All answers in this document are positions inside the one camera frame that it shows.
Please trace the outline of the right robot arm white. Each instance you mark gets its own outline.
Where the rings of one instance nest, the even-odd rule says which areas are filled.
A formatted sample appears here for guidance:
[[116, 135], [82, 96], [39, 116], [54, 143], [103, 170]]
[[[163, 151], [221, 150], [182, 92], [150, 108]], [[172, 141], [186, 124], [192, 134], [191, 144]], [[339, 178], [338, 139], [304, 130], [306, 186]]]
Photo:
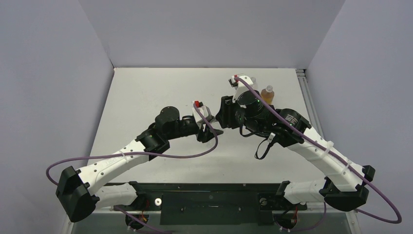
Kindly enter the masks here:
[[275, 109], [287, 121], [282, 123], [250, 91], [221, 98], [216, 116], [222, 128], [245, 127], [253, 135], [269, 142], [267, 154], [274, 144], [293, 151], [317, 169], [325, 177], [308, 182], [284, 181], [275, 194], [275, 203], [281, 208], [291, 204], [326, 202], [340, 211], [352, 211], [366, 204], [369, 190], [365, 180], [372, 181], [375, 169], [351, 162], [324, 140], [310, 122], [293, 109]]

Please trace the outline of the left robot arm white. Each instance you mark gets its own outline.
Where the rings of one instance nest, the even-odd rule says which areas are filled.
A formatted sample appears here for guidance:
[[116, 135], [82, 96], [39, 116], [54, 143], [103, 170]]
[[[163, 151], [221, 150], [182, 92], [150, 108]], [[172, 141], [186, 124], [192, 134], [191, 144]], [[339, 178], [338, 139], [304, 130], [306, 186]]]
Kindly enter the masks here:
[[89, 166], [61, 172], [56, 196], [71, 222], [79, 222], [95, 209], [115, 205], [130, 206], [134, 210], [145, 204], [144, 192], [138, 183], [108, 183], [129, 169], [163, 154], [170, 148], [169, 141], [195, 135], [198, 142], [217, 140], [222, 130], [211, 125], [215, 118], [206, 106], [193, 107], [192, 115], [180, 117], [179, 110], [168, 106], [161, 110], [148, 129], [116, 153]]

